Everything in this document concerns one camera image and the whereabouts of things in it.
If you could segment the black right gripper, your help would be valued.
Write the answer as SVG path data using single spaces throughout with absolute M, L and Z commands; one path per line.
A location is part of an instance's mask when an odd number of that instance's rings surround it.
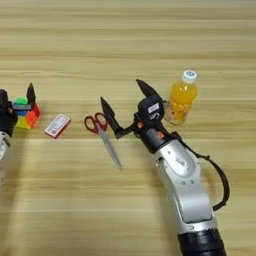
M 136 82 L 147 99 L 155 98 L 162 100 L 157 91 L 145 81 L 137 79 Z M 115 113 L 109 103 L 103 97 L 100 98 L 100 101 L 105 119 L 117 139 L 133 132 L 143 142 L 150 153 L 156 153 L 172 140 L 181 140 L 181 136 L 177 132 L 169 133 L 160 120 L 149 121 L 140 117 L 138 114 L 134 115 L 133 123 L 129 127 L 122 128 L 115 119 Z

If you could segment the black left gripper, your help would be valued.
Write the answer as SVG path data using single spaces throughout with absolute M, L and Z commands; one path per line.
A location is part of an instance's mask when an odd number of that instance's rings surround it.
M 0 89 L 0 132 L 13 135 L 14 127 L 18 121 L 17 110 L 31 110 L 36 102 L 36 94 L 32 83 L 29 84 L 26 94 L 28 104 L 14 106 L 8 99 L 7 91 Z

